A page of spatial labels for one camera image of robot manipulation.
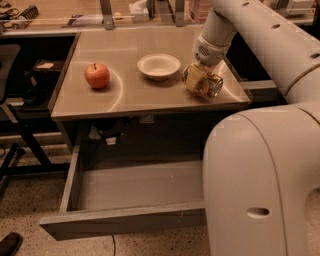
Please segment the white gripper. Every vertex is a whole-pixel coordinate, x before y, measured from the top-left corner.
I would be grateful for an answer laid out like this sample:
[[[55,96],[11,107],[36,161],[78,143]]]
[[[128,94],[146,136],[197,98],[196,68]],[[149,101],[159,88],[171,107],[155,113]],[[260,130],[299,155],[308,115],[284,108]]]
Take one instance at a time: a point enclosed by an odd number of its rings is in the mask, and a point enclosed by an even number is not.
[[[199,65],[213,67],[224,58],[228,49],[229,45],[214,45],[205,40],[203,34],[200,34],[193,45],[193,54]],[[192,93],[204,94],[206,89],[203,79],[207,72],[198,64],[192,63],[183,70],[182,82]]]

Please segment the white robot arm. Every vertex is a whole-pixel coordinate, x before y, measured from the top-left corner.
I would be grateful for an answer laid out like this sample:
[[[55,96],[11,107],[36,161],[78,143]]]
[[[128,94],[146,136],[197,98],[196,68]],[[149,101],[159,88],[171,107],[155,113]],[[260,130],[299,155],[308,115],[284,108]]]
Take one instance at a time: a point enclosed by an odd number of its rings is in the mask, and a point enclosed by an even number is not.
[[[212,256],[308,256],[305,201],[320,186],[320,42],[260,0],[208,0],[197,61],[240,34],[286,102],[219,122],[203,156]]]

